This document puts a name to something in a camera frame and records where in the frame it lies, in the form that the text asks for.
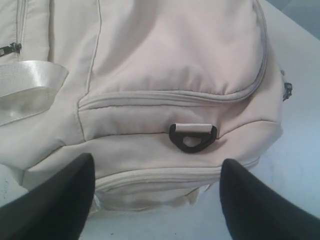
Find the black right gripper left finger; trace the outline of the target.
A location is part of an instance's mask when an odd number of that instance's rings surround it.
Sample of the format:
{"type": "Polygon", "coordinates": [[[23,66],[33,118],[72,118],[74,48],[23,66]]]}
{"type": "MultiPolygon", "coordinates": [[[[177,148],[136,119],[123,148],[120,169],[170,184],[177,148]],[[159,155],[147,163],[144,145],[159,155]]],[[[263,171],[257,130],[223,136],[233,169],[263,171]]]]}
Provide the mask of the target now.
{"type": "Polygon", "coordinates": [[[94,160],[83,153],[44,183],[0,208],[0,238],[78,240],[94,192],[94,160]]]}

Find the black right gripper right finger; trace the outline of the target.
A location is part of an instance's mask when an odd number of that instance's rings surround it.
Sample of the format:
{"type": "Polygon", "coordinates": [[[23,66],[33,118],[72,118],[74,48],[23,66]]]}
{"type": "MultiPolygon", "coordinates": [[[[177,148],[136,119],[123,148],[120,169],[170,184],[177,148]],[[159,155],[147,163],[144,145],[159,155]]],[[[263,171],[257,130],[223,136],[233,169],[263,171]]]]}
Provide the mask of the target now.
{"type": "Polygon", "coordinates": [[[320,220],[269,188],[239,162],[224,160],[219,198],[234,240],[318,240],[320,220]]]}

